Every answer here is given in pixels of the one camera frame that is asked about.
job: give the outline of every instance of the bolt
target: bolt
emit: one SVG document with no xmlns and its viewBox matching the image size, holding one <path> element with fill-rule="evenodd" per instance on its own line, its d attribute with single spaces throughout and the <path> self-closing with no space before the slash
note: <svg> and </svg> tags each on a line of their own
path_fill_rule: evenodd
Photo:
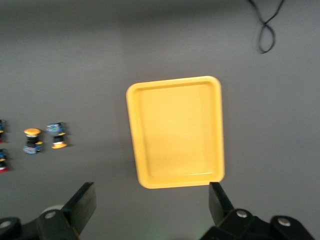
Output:
<svg viewBox="0 0 320 240">
<path fill-rule="evenodd" d="M 284 218 L 284 217 L 280 217 L 278 219 L 278 223 L 280 223 L 282 226 L 285 226 L 285 227 L 290 227 L 291 226 L 291 223 L 288 219 Z"/>
<path fill-rule="evenodd" d="M 46 218 L 46 219 L 51 219 L 51 218 L 53 218 L 55 215 L 56 215 L 56 212 L 55 212 L 55 211 L 50 211 L 50 212 L 48 212 L 48 213 L 44 216 L 44 218 Z"/>
<path fill-rule="evenodd" d="M 248 217 L 248 214 L 245 212 L 245 211 L 243 211 L 243 210 L 238 210 L 238 211 L 236 211 L 236 214 L 240 217 L 240 218 L 246 218 L 246 217 Z"/>
<path fill-rule="evenodd" d="M 10 226 L 11 221 L 4 221 L 3 223 L 0 224 L 0 229 L 4 229 L 8 226 Z"/>
</svg>

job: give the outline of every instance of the yellow plastic tray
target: yellow plastic tray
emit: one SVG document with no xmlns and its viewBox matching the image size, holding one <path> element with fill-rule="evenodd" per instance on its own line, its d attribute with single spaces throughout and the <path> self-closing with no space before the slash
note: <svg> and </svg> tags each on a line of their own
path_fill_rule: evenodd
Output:
<svg viewBox="0 0 320 240">
<path fill-rule="evenodd" d="M 126 99 L 142 186 L 199 186 L 223 179 L 222 100 L 216 78 L 136 83 Z"/>
</svg>

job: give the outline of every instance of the black cable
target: black cable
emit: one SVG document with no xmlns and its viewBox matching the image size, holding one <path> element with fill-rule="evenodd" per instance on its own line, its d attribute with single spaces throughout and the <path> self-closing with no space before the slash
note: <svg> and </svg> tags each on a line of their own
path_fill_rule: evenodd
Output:
<svg viewBox="0 0 320 240">
<path fill-rule="evenodd" d="M 277 14 L 279 13 L 282 5 L 284 4 L 285 0 L 281 0 L 277 10 L 275 11 L 275 13 L 273 14 L 272 17 L 270 17 L 267 21 L 264 21 L 264 19 L 262 18 L 261 16 L 261 13 L 257 7 L 257 5 L 255 4 L 255 2 L 253 0 L 247 0 L 253 7 L 253 9 L 255 10 L 257 16 L 258 16 L 258 19 L 259 21 L 261 22 L 262 24 L 262 27 L 261 27 L 261 30 L 260 30 L 260 33 L 259 33 L 259 37 L 258 37 L 258 49 L 259 49 L 259 52 L 261 54 L 265 54 L 267 52 L 269 52 L 276 44 L 276 33 L 274 31 L 274 29 L 268 25 L 268 23 L 275 17 L 277 16 Z M 269 30 L 269 32 L 271 33 L 271 37 L 272 37 L 272 43 L 271 43 L 271 46 L 265 50 L 263 47 L 262 47 L 262 36 L 263 36 L 263 33 L 265 30 Z"/>
</svg>

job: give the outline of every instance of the gray surface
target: gray surface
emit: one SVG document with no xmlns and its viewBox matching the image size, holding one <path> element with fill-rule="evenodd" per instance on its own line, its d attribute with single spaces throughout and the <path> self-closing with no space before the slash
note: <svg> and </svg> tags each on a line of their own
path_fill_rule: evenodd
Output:
<svg viewBox="0 0 320 240">
<path fill-rule="evenodd" d="M 83 240 L 196 240 L 213 224 L 208 187 L 137 181 L 125 93 L 134 83 L 212 75 L 222 85 L 226 175 L 236 207 L 299 219 L 320 239 L 320 5 L 286 1 L 274 49 L 257 53 L 246 1 L 0 3 L 0 217 L 25 223 L 85 182 L 98 207 Z M 265 17 L 278 1 L 259 0 Z M 24 154 L 26 128 L 67 124 L 69 147 Z"/>
</svg>

